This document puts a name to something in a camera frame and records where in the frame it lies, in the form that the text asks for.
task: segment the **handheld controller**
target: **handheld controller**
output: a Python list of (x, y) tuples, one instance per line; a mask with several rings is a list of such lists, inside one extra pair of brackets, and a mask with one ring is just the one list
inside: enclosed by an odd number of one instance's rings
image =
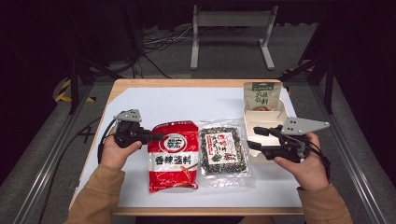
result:
[(142, 145), (146, 145), (149, 141), (163, 140), (163, 137), (165, 136), (164, 133), (151, 133), (150, 130), (145, 130), (143, 127), (140, 127), (141, 121), (142, 118), (140, 117), (140, 112), (137, 109), (122, 111), (115, 116), (107, 126), (99, 144), (97, 155), (98, 163), (100, 163), (102, 159), (106, 135), (114, 122), (116, 123), (114, 127), (114, 141), (119, 147), (128, 147), (137, 141), (142, 142)]
[(257, 142), (247, 140), (249, 148), (259, 150), (267, 160), (282, 157), (289, 161), (301, 162), (310, 151), (309, 142), (304, 136), (306, 133), (329, 127), (328, 122), (310, 119), (288, 118), (284, 125), (275, 128), (254, 127), (255, 134), (272, 136), (278, 138), (279, 146), (262, 146)]

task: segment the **metal frame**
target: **metal frame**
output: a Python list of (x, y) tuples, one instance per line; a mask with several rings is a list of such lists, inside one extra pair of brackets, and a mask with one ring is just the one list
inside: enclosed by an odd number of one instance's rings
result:
[(44, 162), (43, 167), (37, 174), (37, 177), (35, 178), (35, 183), (31, 187), (29, 194), (26, 196), (26, 199), (23, 202), (20, 211), (18, 212), (17, 216), (13, 221), (13, 224), (28, 223), (30, 215), (32, 215), (41, 194), (47, 186), (50, 177), (53, 175), (57, 160), (60, 159), (64, 150), (66, 144), (66, 137), (68, 136), (71, 128), (76, 122), (78, 114), (81, 111), (81, 108), (84, 106), (85, 100), (87, 99), (87, 97), (89, 97), (91, 89), (92, 86), (83, 87), (82, 93), (79, 98), (79, 101), (83, 103), (78, 104), (75, 113), (69, 115), (69, 117), (67, 118), (64, 127), (61, 130), (61, 133), (59, 134), (51, 152), (49, 153), (47, 160)]
[(355, 184), (356, 190), (361, 196), (361, 201), (363, 202), (367, 213), (372, 220), (373, 223), (378, 224), (387, 224), (389, 223), (385, 215), (382, 213), (381, 208), (375, 200), (375, 196), (373, 191), (365, 177), (365, 174), (358, 162), (353, 157), (351, 150), (347, 145), (347, 141), (342, 135), (341, 129), (338, 126), (337, 121), (334, 116), (328, 113), (326, 105), (323, 102), (323, 94), (320, 90), (319, 86), (311, 86), (311, 91), (317, 100), (321, 112), (325, 115), (326, 120), (331, 124), (330, 128), (332, 130), (333, 136), (337, 141), (339, 153), (341, 158), (346, 165), (347, 170), (349, 171), (349, 175), (352, 178), (353, 183)]
[(271, 11), (199, 11), (198, 6), (194, 5), (192, 29), (192, 52), (191, 65), (192, 70), (198, 69), (199, 54), (199, 26), (265, 26), (265, 37), (259, 39), (262, 55), (268, 70), (274, 70), (274, 62), (268, 50), (268, 41), (276, 18), (277, 6), (272, 7)]

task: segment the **wooden table edge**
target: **wooden table edge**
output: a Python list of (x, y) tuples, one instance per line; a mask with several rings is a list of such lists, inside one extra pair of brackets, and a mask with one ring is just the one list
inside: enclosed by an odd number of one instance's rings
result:
[(301, 216), (301, 207), (279, 207), (279, 208), (260, 208), (260, 207), (150, 207), (150, 208), (129, 208), (119, 207), (113, 213), (117, 216), (210, 216), (210, 217), (246, 217), (246, 216)]
[(218, 87), (232, 88), (243, 87), (246, 82), (280, 82), (277, 79), (137, 79), (137, 78), (121, 78), (114, 82), (113, 89), (108, 97), (107, 104), (112, 102), (114, 98), (122, 94), (128, 88), (168, 88), (168, 87)]

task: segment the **person's left hand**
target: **person's left hand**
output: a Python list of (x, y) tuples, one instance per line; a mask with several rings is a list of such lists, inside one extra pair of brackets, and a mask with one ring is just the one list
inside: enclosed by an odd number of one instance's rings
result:
[(128, 147), (121, 148), (114, 141), (114, 128), (110, 131), (110, 136), (105, 140), (101, 164), (121, 169), (130, 155), (136, 152), (141, 146), (140, 141), (134, 142)]

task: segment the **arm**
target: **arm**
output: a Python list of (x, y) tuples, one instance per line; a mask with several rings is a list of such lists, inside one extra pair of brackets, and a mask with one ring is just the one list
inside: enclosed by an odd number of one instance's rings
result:
[[(317, 135), (308, 133), (306, 136), (310, 142), (319, 147)], [(310, 153), (302, 163), (294, 163), (280, 157), (276, 157), (275, 162), (291, 172), (300, 184), (297, 190), (308, 224), (352, 223), (344, 200), (327, 179), (319, 155)]]
[(119, 148), (113, 136), (106, 139), (101, 163), (75, 199), (65, 224), (110, 223), (111, 214), (119, 203), (125, 176), (121, 168), (141, 146), (141, 142), (135, 142), (126, 148)]

